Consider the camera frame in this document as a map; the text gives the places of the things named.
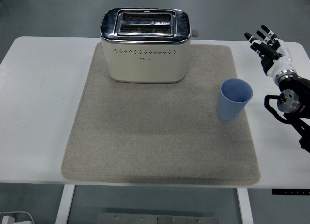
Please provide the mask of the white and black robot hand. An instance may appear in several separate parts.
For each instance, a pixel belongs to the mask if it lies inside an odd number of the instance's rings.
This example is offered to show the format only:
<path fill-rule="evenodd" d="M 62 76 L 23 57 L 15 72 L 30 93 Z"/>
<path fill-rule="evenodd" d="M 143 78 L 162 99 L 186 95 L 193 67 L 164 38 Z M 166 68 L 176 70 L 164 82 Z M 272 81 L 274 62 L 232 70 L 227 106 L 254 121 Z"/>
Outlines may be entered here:
<path fill-rule="evenodd" d="M 285 42 L 267 26 L 262 25 L 261 28 L 262 31 L 256 31 L 260 38 L 248 32 L 244 33 L 244 36 L 250 43 L 250 48 L 259 56 L 263 72 L 276 84 L 280 83 L 282 77 L 297 77 Z"/>

